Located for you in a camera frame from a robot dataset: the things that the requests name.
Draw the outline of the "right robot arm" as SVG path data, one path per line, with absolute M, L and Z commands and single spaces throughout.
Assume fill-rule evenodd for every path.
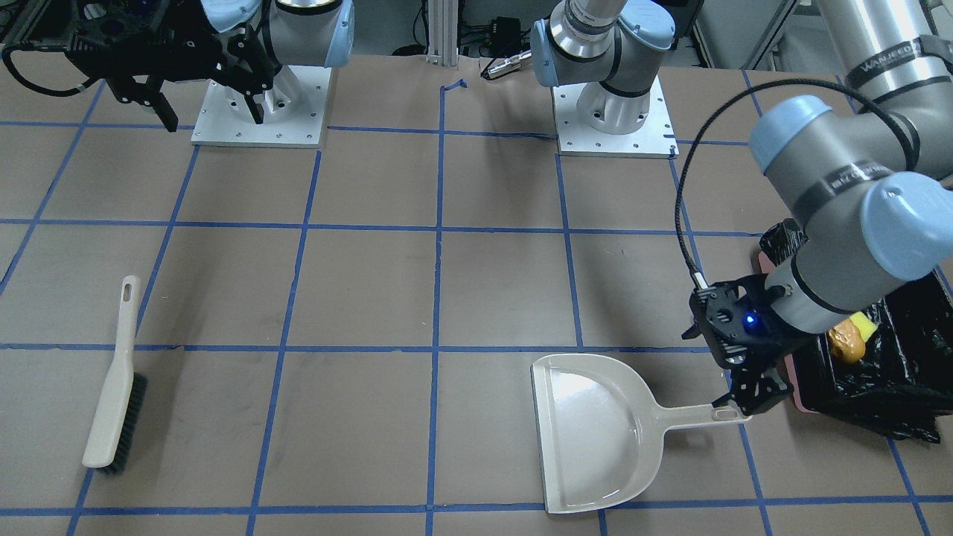
M 354 17 L 351 1 L 78 1 L 65 55 L 171 133 L 164 82 L 214 81 L 262 124 L 286 68 L 348 63 Z

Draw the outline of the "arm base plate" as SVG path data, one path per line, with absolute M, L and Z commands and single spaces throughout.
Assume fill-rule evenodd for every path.
M 332 68 L 285 66 L 275 87 L 256 95 L 263 111 L 253 121 L 247 102 L 235 89 L 211 82 L 195 121 L 191 143 L 245 148 L 320 147 Z
M 559 153 L 562 156 L 671 159 L 678 143 L 660 78 L 649 94 L 624 102 L 598 83 L 552 88 Z

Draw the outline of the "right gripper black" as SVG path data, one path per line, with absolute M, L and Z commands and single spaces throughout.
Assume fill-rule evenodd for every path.
M 74 18 L 67 26 L 66 57 L 87 78 L 105 80 L 119 103 L 145 106 L 169 133 L 178 130 L 179 119 L 162 92 L 164 80 L 217 75 L 218 83 L 241 95 L 252 121 L 262 125 L 264 94 L 273 89 L 280 70 L 254 28 L 235 28 L 222 45 L 203 13 Z

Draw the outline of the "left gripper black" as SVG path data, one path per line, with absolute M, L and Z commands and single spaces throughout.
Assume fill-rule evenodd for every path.
M 780 357 L 812 342 L 812 335 L 790 326 L 771 305 L 783 295 L 767 287 L 767 275 L 746 275 L 694 289 L 689 296 L 693 323 L 682 339 L 704 338 L 715 363 L 728 376 L 728 391 L 712 407 L 732 405 L 745 416 L 763 414 L 794 392 L 779 373 Z

